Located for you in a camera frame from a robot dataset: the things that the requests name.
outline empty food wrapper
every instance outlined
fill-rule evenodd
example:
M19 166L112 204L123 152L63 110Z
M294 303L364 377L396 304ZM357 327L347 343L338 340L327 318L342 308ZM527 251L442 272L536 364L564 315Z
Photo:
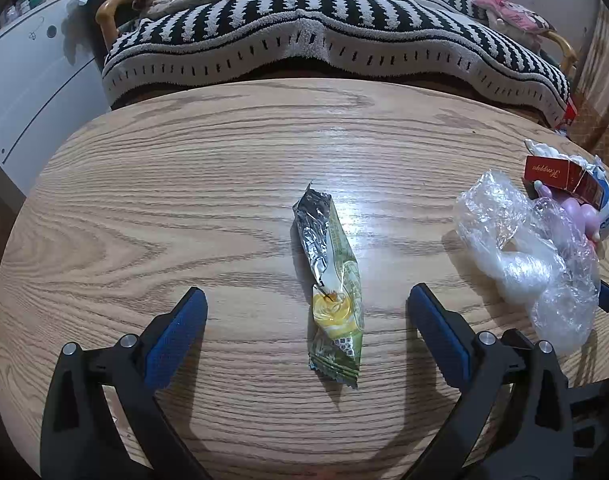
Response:
M357 260L330 194L307 187L294 215L316 282L311 308L317 330L309 343L309 364L356 388L364 332Z

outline wood grain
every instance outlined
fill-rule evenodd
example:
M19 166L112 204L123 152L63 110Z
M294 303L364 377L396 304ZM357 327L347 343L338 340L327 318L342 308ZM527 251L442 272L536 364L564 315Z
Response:
M0 269L0 408L16 446L38 468L63 343L112 345L197 285L204 342L158 398L214 478L398 478L459 395L407 325L411 287L427 282L476 331L535 338L451 213L489 168L522 185L525 137L583 153L486 105L356 80L214 86L92 121L41 174ZM311 276L291 207L309 182L332 193L360 266L358 391L307 366ZM609 281L609 239L601 270ZM609 376L609 317L561 362L572 384Z

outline transparent plastic wrap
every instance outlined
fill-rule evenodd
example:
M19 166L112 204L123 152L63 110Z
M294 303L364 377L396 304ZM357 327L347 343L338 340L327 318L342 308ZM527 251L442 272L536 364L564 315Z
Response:
M558 354L584 344L597 307L597 255L558 203L531 201L507 175L488 171L458 197L454 220L475 264L508 303L526 306L540 338Z

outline metal screw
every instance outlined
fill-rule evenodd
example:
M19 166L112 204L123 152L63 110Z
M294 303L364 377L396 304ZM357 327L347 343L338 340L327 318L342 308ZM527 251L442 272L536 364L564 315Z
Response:
M134 344L136 344L138 338L134 334L123 335L120 338L120 346L123 348L131 348Z
M495 342L495 336L491 332L480 332L478 339L483 345L492 345Z
M64 355L71 355L76 349L78 349L78 346L75 343L67 343L62 347L62 353Z
M553 352L553 345L548 341L540 341L538 343L538 346L540 347L540 350L542 350L545 354L550 354L551 352Z

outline purple toy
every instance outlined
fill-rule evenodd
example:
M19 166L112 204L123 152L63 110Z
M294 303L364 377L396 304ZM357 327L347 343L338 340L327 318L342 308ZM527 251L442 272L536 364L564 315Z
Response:
M598 218L598 212L592 205L580 205L567 192L551 189L545 186L541 180L536 180L533 185L539 196L552 198L555 202L558 202L562 206L562 209L569 213L575 225L580 229L580 232L585 233L589 240L594 243L600 241L600 219Z

